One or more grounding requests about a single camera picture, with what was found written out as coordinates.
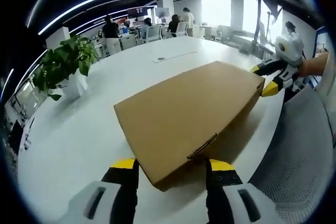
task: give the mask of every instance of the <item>potted plant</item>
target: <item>potted plant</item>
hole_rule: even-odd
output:
[[[47,51],[33,77],[33,83],[55,101],[61,97],[51,93],[56,88],[61,88],[66,97],[74,100],[86,89],[86,80],[80,74],[88,76],[90,65],[98,57],[88,38],[74,36],[60,44],[59,48]]]

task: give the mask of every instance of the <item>brown cardboard box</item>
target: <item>brown cardboard box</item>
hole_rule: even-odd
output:
[[[248,115],[264,81],[216,61],[160,82],[114,109],[148,179],[167,190],[167,181],[180,167],[191,164],[219,133]]]

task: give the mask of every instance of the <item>green plant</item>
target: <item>green plant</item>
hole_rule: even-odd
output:
[[[48,50],[40,67],[33,77],[33,83],[41,92],[57,101],[61,96],[51,94],[51,90],[62,88],[59,84],[64,79],[69,80],[76,70],[88,76],[90,65],[97,59],[96,50],[88,38],[79,36],[64,40],[55,50]]]

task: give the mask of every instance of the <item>black shirt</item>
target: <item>black shirt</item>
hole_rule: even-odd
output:
[[[105,38],[119,38],[118,25],[116,23],[106,23],[103,26],[103,33]]]
[[[178,26],[179,23],[175,23],[175,22],[172,22],[170,21],[169,22],[169,25],[168,25],[168,30],[172,33],[175,33],[176,30],[177,30],[177,26]]]

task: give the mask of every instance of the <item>white flower pot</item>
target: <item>white flower pot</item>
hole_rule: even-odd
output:
[[[83,95],[88,88],[86,76],[83,76],[78,69],[75,74],[69,75],[69,80],[65,79],[59,84],[65,97],[73,101]]]

